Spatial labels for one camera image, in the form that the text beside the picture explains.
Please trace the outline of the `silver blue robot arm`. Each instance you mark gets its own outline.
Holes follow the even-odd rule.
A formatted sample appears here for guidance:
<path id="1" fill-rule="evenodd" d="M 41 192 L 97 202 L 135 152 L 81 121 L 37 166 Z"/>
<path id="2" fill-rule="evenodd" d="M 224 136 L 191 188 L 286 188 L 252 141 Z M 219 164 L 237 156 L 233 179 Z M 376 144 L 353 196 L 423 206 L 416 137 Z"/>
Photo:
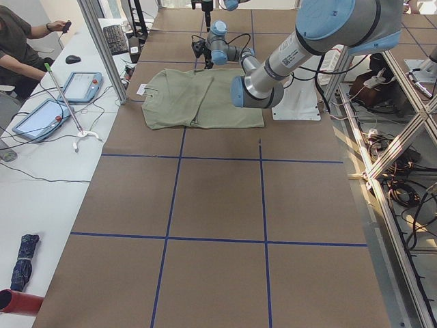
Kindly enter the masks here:
<path id="1" fill-rule="evenodd" d="M 224 8 L 227 11 L 233 11 L 238 8 L 240 3 L 246 3 L 241 0 L 224 0 Z M 201 10 L 204 13 L 206 31 L 209 32 L 211 28 L 211 12 L 214 10 L 214 2 L 211 0 L 191 0 L 191 7 L 196 9 L 197 5 L 201 6 Z"/>
<path id="2" fill-rule="evenodd" d="M 205 39 L 192 43 L 195 57 L 204 56 L 206 67 L 238 62 L 244 75 L 231 82 L 236 107 L 271 108 L 284 95 L 282 80 L 313 56 L 323 56 L 334 46 L 346 46 L 351 56 L 394 48 L 401 35 L 401 1 L 303 1 L 295 30 L 259 63 L 249 47 L 226 41 L 227 25 L 209 22 Z"/>

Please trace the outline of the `arm mounting base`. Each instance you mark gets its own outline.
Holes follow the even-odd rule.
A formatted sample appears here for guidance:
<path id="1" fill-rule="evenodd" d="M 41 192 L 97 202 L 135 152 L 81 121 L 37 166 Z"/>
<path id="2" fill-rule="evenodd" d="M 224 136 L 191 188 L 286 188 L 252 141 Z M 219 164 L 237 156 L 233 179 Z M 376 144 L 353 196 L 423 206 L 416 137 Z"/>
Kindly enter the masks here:
<path id="1" fill-rule="evenodd" d="M 428 55 L 427 59 L 405 59 L 414 80 L 423 83 L 436 81 L 436 48 Z"/>

